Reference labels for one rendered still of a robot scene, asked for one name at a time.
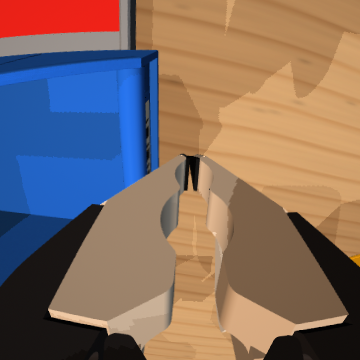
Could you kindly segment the blue bin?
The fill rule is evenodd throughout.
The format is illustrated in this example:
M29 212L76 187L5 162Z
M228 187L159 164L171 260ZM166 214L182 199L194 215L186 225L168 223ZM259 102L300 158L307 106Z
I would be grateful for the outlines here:
M91 204L159 168L158 55L0 57L0 285Z

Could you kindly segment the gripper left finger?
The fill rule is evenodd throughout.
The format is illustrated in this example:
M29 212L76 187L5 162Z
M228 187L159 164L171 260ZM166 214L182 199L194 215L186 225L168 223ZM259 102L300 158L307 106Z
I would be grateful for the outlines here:
M180 154L91 204L0 286L0 360L103 360L113 333L145 344L172 321L176 252L167 241L188 191Z

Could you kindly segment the yellow bin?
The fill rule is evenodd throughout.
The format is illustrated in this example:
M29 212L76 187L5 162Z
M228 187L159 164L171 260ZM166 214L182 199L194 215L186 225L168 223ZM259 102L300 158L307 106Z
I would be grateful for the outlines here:
M351 256L349 257L351 258L357 265L359 265L360 267L360 254L359 255L355 255L355 256Z

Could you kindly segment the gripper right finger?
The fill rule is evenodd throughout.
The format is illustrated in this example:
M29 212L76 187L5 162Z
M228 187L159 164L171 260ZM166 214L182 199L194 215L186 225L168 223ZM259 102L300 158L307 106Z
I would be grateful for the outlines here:
M286 335L299 339L304 360L360 360L360 267L209 157L190 156L190 171L208 204L217 318L236 360L263 360Z

